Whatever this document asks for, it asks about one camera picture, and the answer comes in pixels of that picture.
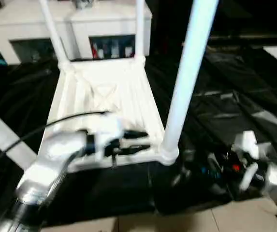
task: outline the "black tarp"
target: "black tarp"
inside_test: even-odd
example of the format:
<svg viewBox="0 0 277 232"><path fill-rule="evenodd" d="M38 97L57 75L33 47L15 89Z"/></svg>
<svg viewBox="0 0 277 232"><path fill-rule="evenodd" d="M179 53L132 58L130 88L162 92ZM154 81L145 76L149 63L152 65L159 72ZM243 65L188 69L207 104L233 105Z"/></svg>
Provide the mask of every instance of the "black tarp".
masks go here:
<svg viewBox="0 0 277 232"><path fill-rule="evenodd" d="M146 60L146 73L164 124L178 63L165 56ZM43 124L57 79L55 62L0 69L0 117L18 135ZM244 130L253 130L259 143L271 142L276 151L271 158L277 159L277 60L261 49L207 53L176 164L165 167L151 162L69 174L50 207L47 224L143 211L170 214L226 203L230 196L211 191L212 181L195 178L188 163L193 154L204 160L210 151L230 146L235 135ZM27 144L36 151L40 141L39 135ZM5 175L4 182L13 179L9 186L0 185L1 212L21 172L7 158L0 165L8 165L7 169L2 167L0 178Z"/></svg>

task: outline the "tile floor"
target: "tile floor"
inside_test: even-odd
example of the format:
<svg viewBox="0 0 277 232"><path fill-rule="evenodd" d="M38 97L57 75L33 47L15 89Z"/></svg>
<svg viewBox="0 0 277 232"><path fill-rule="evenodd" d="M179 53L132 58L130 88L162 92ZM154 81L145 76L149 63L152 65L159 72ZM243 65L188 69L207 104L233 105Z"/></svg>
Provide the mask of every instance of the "tile floor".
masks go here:
<svg viewBox="0 0 277 232"><path fill-rule="evenodd" d="M42 232L277 232L276 215L276 205L261 198L198 213L110 217L45 228Z"/></svg>

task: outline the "wire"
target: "wire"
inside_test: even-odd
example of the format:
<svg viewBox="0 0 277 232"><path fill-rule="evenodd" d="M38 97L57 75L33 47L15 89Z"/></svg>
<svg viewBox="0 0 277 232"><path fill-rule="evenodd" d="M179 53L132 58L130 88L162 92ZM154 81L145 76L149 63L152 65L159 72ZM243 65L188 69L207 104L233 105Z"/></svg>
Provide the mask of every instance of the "wire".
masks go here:
<svg viewBox="0 0 277 232"><path fill-rule="evenodd" d="M79 114L75 114L75 115L70 115L64 118L60 118L56 121L52 121L48 124L42 125L34 130L32 130L31 132L27 133L26 135L22 136L20 139L18 139L16 142L14 142L13 144L11 144L8 148L6 148L4 151L0 152L0 159L3 158L6 155L6 152L8 152L9 150L13 149L15 146L17 146L19 143L21 143L22 141L25 141L26 139L32 137L33 135L43 131L45 128L53 126L59 122L62 121L66 121L75 117L81 117L81 116L87 116L87 115L103 115L106 114L107 111L98 111L98 112L84 112L84 113L79 113Z"/></svg>

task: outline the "white pole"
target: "white pole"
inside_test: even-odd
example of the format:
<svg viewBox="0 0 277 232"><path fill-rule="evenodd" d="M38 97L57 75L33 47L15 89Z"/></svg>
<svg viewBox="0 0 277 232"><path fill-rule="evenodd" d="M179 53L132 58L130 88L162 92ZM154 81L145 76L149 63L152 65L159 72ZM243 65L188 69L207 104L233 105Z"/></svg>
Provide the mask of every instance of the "white pole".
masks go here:
<svg viewBox="0 0 277 232"><path fill-rule="evenodd" d="M144 55L144 4L145 0L136 0L135 56Z"/></svg>
<svg viewBox="0 0 277 232"><path fill-rule="evenodd" d="M194 0L187 35L161 145L166 156L175 158L178 141L201 66L219 0Z"/></svg>
<svg viewBox="0 0 277 232"><path fill-rule="evenodd" d="M48 27L48 30L50 32L50 38L53 45L53 48L55 50L55 53L58 58L59 63L63 63L65 61L68 61L66 57L66 53L63 48L63 44L61 42L61 38L58 35L56 25L53 21L52 15L49 11L49 6L47 0L39 0L41 4L41 8L45 17L46 25Z"/></svg>
<svg viewBox="0 0 277 232"><path fill-rule="evenodd" d="M18 139L19 137L0 119L0 150L4 151ZM36 154L24 142L8 151L6 155L23 170L36 158Z"/></svg>

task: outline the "white chair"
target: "white chair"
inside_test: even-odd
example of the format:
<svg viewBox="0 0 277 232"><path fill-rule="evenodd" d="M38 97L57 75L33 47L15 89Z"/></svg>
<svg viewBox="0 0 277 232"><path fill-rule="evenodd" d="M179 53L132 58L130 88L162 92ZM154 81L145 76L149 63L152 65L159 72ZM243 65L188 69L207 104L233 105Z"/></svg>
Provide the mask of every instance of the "white chair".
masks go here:
<svg viewBox="0 0 277 232"><path fill-rule="evenodd" d="M98 110L110 110L124 119L124 127L143 129L149 134L152 146L131 156L117 158L117 165L158 161L171 165L178 157L178 141L188 111L196 78L200 69L204 50L217 9L218 0L194 0L182 58L179 65L174 94L168 115L166 129L155 104L144 69L144 0L136 0L135 57L115 60L70 62L52 20L47 0L39 0L45 16L51 41L58 58L60 77L51 105L48 122L62 117ZM44 139L58 130L76 130L90 126L90 119L79 118L59 123L44 132ZM0 127L0 134L5 125ZM8 138L15 135L8 132ZM34 154L26 154L25 144L11 151L10 158L25 167L34 159ZM84 169L111 167L112 158L102 157L95 161L92 156L75 159L69 172Z"/></svg>

